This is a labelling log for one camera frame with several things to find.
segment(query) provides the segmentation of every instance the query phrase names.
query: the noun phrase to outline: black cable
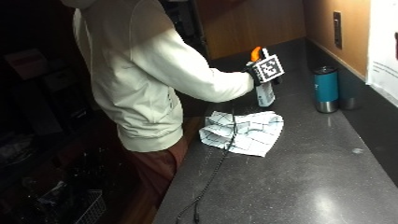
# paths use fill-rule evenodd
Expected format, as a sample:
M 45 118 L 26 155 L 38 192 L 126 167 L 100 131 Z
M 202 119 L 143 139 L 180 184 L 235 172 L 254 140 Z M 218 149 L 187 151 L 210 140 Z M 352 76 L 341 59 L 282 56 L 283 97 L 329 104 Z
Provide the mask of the black cable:
M 223 150 L 223 153 L 222 153 L 222 157 L 220 157 L 220 159 L 219 159 L 219 162 L 218 162 L 218 164 L 216 164 L 216 166 L 215 166 L 215 168 L 214 168 L 214 171 L 212 171 L 212 173 L 211 173 L 211 176 L 210 176 L 210 178 L 208 178 L 208 181 L 207 181 L 207 183 L 206 183 L 206 185 L 204 185 L 204 187 L 203 187 L 203 189 L 202 189 L 202 191 L 200 191 L 198 197 L 196 197 L 196 198 L 194 199 L 194 201 L 191 201 L 191 202 L 186 205 L 186 207 L 183 207 L 183 209 L 179 211 L 179 213 L 178 213 L 178 215 L 176 215 L 176 219 L 175 219 L 175 224 L 179 224 L 182 215 L 184 214 L 184 212 L 187 211 L 187 209 L 188 209 L 192 205 L 195 206 L 195 207 L 194 207 L 194 222 L 195 222 L 195 224 L 199 224 L 199 200 L 202 199 L 203 194 L 204 194 L 204 192 L 207 191 L 207 189 L 208 189 L 208 187 L 210 187 L 210 184 L 211 184 L 212 179 L 214 179 L 214 177 L 215 177 L 215 175 L 216 175 L 218 169 L 219 169 L 219 167 L 220 167 L 220 165 L 222 165 L 222 162 L 223 162 L 223 160 L 224 160 L 224 158 L 226 158 L 226 155 L 227 155 L 227 153 L 228 153 L 228 150 L 230 150 L 230 148 L 231 148 L 231 146 L 232 146 L 232 143 L 234 143 L 234 141 L 235 141 L 235 136 L 236 136 L 236 121 L 235 121 L 234 102 L 232 102 L 232 101 L 231 101 L 231 105 L 232 105 L 231 115 L 232 115 L 232 123 L 234 123 L 234 127 L 232 127 L 232 131 L 234 131 L 234 132 L 232 132 L 231 140 L 230 140 L 230 142 L 228 142 L 228 146 L 227 146 L 226 149 Z

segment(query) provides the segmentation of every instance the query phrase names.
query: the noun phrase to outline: black lid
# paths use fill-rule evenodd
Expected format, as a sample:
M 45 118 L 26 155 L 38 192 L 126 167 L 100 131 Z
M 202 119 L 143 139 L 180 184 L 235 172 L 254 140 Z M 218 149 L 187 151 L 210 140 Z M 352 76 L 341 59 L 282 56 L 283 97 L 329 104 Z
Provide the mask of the black lid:
M 329 74 L 329 73 L 332 73 L 335 71 L 336 71 L 336 68 L 333 68 L 331 66 L 321 66 L 321 67 L 317 67 L 317 68 L 312 69 L 312 72 L 316 75 Z

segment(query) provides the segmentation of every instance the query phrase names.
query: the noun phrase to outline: teal water bottle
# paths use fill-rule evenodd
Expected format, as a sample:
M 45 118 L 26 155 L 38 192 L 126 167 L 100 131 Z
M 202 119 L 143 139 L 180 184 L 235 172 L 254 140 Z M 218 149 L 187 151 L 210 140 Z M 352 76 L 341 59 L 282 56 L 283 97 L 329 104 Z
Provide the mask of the teal water bottle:
M 331 113 L 337 109 L 336 69 L 323 66 L 312 70 L 315 109 Z

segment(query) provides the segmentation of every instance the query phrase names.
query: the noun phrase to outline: red pants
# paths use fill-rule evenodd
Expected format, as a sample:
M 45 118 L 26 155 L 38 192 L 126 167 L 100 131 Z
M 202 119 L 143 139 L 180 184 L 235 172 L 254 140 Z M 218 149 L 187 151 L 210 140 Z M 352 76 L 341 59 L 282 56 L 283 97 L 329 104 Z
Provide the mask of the red pants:
M 160 201 L 176 169 L 179 168 L 186 149 L 186 141 L 182 137 L 179 141 L 164 150 L 154 152 L 127 151 L 127 159 L 135 165 L 142 184 L 147 189 L 156 208 L 160 206 Z

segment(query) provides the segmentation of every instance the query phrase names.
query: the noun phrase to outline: crumpled white cloth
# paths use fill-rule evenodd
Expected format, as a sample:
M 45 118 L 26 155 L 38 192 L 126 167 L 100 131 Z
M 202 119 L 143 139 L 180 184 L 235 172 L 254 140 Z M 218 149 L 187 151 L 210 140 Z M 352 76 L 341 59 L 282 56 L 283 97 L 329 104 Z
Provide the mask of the crumpled white cloth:
M 246 116 L 235 116 L 236 136 L 230 151 L 264 157 L 283 128 L 283 118 L 266 111 Z M 234 135 L 232 115 L 214 111 L 204 118 L 204 127 L 198 130 L 203 144 L 226 148 Z

